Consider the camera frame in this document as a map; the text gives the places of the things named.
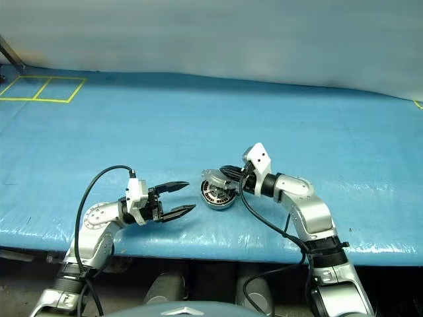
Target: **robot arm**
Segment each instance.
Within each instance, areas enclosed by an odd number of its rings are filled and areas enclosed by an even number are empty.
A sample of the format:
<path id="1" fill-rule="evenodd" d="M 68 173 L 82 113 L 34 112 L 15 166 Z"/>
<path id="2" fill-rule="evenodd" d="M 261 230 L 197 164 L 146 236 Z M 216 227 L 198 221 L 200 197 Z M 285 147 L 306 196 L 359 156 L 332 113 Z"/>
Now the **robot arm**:
<path id="1" fill-rule="evenodd" d="M 290 213 L 297 235 L 307 247 L 311 270 L 309 302 L 314 315 L 373 316 L 356 270 L 343 250 L 348 243 L 340 242 L 329 208 L 315 194 L 313 185 L 302 178 L 271 174 L 271 160 L 261 143 L 249 148 L 243 159 L 246 163 L 243 169 L 234 166 L 220 169 L 226 181 L 226 194 L 230 181 L 238 182 L 243 177 L 244 191 L 272 197 Z M 213 173 L 204 171 L 205 182 L 218 186 L 210 174 Z"/>
<path id="2" fill-rule="evenodd" d="M 195 205 L 183 205 L 164 214 L 159 201 L 161 193 L 174 192 L 187 185 L 187 182 L 169 182 L 147 188 L 145 181 L 138 180 L 132 171 L 125 197 L 113 203 L 98 203 L 85 212 L 78 238 L 83 270 L 79 269 L 73 240 L 53 286 L 44 290 L 30 317 L 74 314 L 87 279 L 101 271 L 112 255 L 116 233 L 135 222 L 138 225 L 149 220 L 167 222 L 191 211 Z"/>

